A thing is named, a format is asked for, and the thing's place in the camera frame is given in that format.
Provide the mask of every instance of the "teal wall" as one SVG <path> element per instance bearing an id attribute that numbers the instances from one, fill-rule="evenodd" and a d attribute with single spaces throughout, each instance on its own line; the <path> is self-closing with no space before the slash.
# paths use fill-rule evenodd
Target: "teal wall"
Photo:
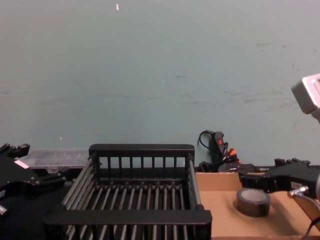
<path id="1" fill-rule="evenodd" d="M 211 129 L 244 162 L 320 164 L 320 126 L 291 93 L 320 72 L 319 9 L 318 0 L 2 0 L 0 143 L 196 145 Z"/>

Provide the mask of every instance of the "black wire basket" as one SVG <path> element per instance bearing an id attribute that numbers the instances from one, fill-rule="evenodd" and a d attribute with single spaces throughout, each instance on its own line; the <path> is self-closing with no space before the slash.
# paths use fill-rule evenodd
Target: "black wire basket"
<path id="1" fill-rule="evenodd" d="M 42 222 L 46 240 L 209 240 L 212 215 L 187 144 L 95 144 L 62 204 Z"/>

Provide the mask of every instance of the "black tape roll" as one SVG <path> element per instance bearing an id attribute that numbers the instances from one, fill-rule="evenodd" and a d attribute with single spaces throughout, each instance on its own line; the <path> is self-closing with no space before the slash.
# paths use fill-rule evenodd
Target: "black tape roll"
<path id="1" fill-rule="evenodd" d="M 236 209 L 250 217 L 264 217 L 269 213 L 270 196 L 254 189 L 241 189 L 236 192 Z"/>

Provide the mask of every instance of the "cardboard box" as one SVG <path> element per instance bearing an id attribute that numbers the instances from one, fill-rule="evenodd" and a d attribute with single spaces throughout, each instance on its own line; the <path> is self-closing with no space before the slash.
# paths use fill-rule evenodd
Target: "cardboard box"
<path id="1" fill-rule="evenodd" d="M 202 204 L 210 210 L 211 239 L 214 240 L 301 240 L 310 218 L 287 192 L 270 194 L 270 210 L 266 217 L 250 217 L 234 207 L 236 192 L 241 189 L 236 173 L 197 173 L 197 184 Z M 320 239 L 314 226 L 308 239 Z"/>

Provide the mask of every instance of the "clear plastic container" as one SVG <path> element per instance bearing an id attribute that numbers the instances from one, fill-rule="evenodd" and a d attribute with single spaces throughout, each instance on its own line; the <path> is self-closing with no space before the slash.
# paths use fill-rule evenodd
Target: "clear plastic container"
<path id="1" fill-rule="evenodd" d="M 88 161 L 87 148 L 58 148 L 33 150 L 20 158 L 32 169 L 46 169 L 48 173 L 57 173 L 61 169 L 83 168 Z"/>

